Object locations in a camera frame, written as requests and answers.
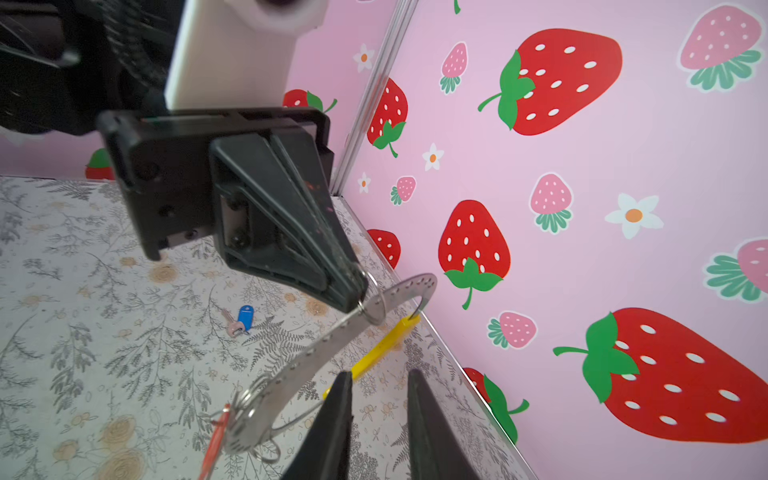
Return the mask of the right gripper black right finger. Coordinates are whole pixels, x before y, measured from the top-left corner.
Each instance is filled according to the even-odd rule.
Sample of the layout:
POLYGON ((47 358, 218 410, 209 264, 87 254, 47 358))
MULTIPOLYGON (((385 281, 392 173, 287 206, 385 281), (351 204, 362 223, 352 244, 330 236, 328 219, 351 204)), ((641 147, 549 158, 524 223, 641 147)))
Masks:
POLYGON ((408 442, 414 480, 477 480, 425 376, 408 374, 408 442))

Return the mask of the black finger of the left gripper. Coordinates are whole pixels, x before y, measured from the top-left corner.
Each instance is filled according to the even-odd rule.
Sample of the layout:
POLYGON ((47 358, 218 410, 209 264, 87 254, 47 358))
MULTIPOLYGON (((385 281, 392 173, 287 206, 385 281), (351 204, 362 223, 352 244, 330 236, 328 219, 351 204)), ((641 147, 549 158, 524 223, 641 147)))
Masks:
POLYGON ((295 288, 348 313, 360 300, 328 299, 325 277, 299 240, 299 208, 272 134, 218 138, 209 148, 215 246, 233 270, 295 288))
POLYGON ((271 145, 285 167, 299 208, 299 240, 325 277, 328 299, 360 300, 368 288, 357 257, 341 227, 329 191, 333 153, 303 127, 280 128, 271 145))

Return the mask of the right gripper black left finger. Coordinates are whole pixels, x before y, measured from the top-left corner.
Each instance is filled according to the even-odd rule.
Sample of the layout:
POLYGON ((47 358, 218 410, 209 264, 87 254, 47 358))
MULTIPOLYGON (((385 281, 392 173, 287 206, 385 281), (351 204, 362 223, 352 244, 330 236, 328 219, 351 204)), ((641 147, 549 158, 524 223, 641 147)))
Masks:
POLYGON ((346 480, 352 415, 352 373, 337 375, 307 437, 282 480, 346 480))

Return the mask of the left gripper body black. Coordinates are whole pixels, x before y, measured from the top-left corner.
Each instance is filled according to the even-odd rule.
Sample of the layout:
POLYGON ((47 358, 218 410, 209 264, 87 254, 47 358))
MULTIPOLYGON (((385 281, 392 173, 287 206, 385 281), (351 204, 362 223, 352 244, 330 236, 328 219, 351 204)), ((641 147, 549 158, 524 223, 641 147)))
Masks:
POLYGON ((212 141, 290 126, 307 128, 323 173, 330 175, 331 120, 312 107, 187 110, 159 117, 101 112, 96 127, 145 256, 157 261, 167 248, 212 234, 212 141))

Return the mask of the key with blue tag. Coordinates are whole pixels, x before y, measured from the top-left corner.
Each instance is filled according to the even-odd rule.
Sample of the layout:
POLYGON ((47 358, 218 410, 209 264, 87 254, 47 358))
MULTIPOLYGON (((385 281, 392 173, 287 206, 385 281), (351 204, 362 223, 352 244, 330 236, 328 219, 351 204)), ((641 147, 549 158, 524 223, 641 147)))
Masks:
POLYGON ((254 308, 252 306, 242 306, 239 309, 237 316, 234 316, 227 309, 221 309, 221 313, 227 322, 227 333, 231 338, 250 334, 254 318, 254 308))

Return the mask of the key with red tag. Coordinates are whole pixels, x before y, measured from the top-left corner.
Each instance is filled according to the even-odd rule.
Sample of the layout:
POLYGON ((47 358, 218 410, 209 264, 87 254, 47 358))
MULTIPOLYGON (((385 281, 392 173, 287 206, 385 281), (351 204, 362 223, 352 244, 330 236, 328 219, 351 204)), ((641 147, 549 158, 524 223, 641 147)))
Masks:
POLYGON ((231 413, 232 404, 227 403, 222 409, 219 417, 211 422, 213 426, 213 433, 211 435, 211 439, 202 462, 200 474, 198 477, 199 480, 209 480, 214 472, 215 464, 222 449, 222 443, 225 437, 231 413))

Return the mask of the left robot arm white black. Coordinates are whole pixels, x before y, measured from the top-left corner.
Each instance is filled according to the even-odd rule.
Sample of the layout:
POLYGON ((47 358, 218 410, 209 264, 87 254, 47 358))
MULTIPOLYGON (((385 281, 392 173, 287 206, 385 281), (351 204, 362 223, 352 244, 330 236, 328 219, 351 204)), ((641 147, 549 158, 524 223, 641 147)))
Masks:
POLYGON ((338 221, 331 122, 281 101, 324 1, 5 1, 1 124, 98 132, 147 258, 224 263, 342 311, 370 283, 338 221))

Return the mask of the aluminium corner post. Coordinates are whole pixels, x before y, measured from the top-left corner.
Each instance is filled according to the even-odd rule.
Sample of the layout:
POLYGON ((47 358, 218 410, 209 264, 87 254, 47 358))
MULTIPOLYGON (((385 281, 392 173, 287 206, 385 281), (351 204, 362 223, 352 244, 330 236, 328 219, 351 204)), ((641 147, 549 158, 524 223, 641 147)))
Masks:
POLYGON ((341 196, 343 193, 361 144, 365 140, 369 122, 376 110, 380 95, 383 93, 418 4, 418 0, 401 0, 395 5, 382 44, 378 49, 377 60, 363 91, 355 120, 346 137, 343 155, 332 176, 330 183, 332 196, 341 196))

